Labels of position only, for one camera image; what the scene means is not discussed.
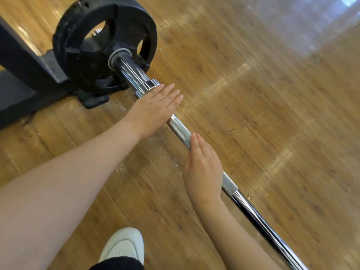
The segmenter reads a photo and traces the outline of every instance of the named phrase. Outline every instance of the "weight plate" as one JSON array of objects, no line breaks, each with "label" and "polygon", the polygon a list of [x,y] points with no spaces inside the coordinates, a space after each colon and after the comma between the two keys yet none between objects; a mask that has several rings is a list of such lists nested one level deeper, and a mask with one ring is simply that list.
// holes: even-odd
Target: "weight plate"
[{"label": "weight plate", "polygon": [[[102,22],[96,36],[85,38]],[[108,67],[110,55],[129,49],[146,72],[156,51],[156,25],[135,0],[77,0],[62,16],[52,46],[59,65],[79,89],[107,94],[128,87],[121,74]]]}]

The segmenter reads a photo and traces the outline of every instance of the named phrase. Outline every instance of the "metal ring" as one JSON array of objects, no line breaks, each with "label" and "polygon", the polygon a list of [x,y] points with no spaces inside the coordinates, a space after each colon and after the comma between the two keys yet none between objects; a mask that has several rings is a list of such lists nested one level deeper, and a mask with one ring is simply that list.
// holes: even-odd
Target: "metal ring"
[{"label": "metal ring", "polygon": [[115,51],[110,55],[109,60],[108,60],[108,66],[109,66],[109,68],[110,68],[112,71],[115,71],[114,67],[112,66],[112,60],[113,60],[115,54],[116,54],[116,53],[119,53],[120,51],[125,51],[125,52],[127,52],[127,53],[130,55],[130,57],[133,57],[132,53],[131,53],[130,50],[127,49],[127,48],[120,48],[120,49],[115,50]]}]

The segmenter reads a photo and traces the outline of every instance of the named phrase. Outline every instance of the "pant leg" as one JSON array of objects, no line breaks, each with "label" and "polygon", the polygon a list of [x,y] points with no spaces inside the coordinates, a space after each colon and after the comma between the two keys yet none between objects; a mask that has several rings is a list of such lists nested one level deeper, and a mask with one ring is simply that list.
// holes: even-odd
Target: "pant leg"
[{"label": "pant leg", "polygon": [[95,264],[89,270],[144,270],[144,267],[137,259],[114,257]]}]

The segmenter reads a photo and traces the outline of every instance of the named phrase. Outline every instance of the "hand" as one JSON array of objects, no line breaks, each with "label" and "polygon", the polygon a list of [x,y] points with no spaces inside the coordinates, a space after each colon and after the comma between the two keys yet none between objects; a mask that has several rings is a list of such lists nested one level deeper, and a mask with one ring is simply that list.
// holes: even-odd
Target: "hand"
[{"label": "hand", "polygon": [[190,147],[184,172],[187,195],[195,209],[218,203],[223,184],[221,162],[199,134],[191,134]]},{"label": "hand", "polygon": [[154,135],[172,116],[183,99],[178,96],[179,90],[170,91],[175,84],[164,88],[158,85],[146,95],[138,99],[122,121],[130,122],[134,131],[140,135],[140,140]]}]

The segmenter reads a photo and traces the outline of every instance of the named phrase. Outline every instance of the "white shoe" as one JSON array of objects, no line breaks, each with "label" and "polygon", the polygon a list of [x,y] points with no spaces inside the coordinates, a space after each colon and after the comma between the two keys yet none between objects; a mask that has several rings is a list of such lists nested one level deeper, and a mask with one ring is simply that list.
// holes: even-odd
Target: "white shoe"
[{"label": "white shoe", "polygon": [[144,265],[144,241],[136,228],[126,227],[116,231],[105,244],[99,262],[122,256],[135,258]]}]

